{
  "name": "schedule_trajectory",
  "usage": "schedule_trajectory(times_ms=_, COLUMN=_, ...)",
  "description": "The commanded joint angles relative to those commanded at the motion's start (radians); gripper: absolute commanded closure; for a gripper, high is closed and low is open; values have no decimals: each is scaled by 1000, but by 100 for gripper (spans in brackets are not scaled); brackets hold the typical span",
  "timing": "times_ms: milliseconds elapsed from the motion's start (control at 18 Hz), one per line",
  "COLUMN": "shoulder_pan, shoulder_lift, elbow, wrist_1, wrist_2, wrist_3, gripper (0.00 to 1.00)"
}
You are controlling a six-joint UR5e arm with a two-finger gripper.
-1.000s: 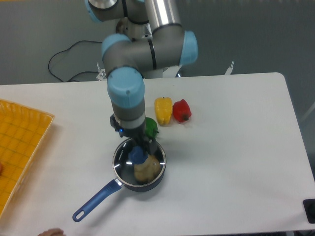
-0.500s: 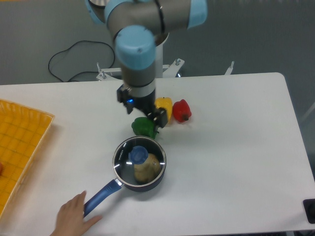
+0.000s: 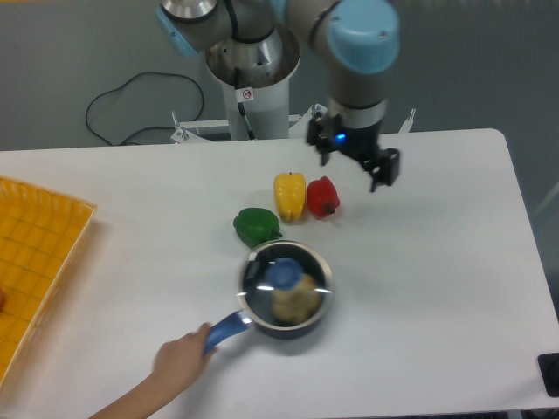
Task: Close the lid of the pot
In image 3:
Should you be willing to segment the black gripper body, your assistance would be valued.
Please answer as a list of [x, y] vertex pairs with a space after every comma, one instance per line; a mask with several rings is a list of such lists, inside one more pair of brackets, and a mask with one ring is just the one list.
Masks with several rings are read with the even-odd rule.
[[352, 128], [337, 114], [328, 118], [325, 126], [327, 152], [340, 152], [356, 161], [363, 170], [373, 170], [379, 165], [382, 152], [378, 145], [383, 121], [373, 125]]

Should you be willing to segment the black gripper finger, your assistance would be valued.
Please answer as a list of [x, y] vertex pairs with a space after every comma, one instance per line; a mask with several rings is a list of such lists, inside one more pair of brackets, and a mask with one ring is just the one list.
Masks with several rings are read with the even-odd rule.
[[307, 145], [314, 147], [320, 156], [320, 164], [326, 166], [330, 154], [335, 150], [332, 140], [327, 136], [329, 119], [322, 113], [315, 114], [308, 122]]
[[371, 177], [370, 192], [379, 186], [391, 186], [400, 174], [401, 152], [396, 148], [378, 148], [367, 157], [361, 166]]

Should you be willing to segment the person's forearm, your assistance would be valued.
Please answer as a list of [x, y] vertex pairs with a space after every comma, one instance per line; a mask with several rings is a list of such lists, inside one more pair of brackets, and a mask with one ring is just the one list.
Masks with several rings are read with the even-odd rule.
[[125, 395], [91, 415], [91, 418], [149, 418], [177, 396], [159, 376], [150, 374]]

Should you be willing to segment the person's hand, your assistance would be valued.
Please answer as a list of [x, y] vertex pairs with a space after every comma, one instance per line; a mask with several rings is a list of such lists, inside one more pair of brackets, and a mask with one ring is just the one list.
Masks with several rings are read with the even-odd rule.
[[176, 397], [200, 378], [217, 349], [205, 352], [210, 324], [164, 343], [158, 350], [150, 377], [167, 397]]

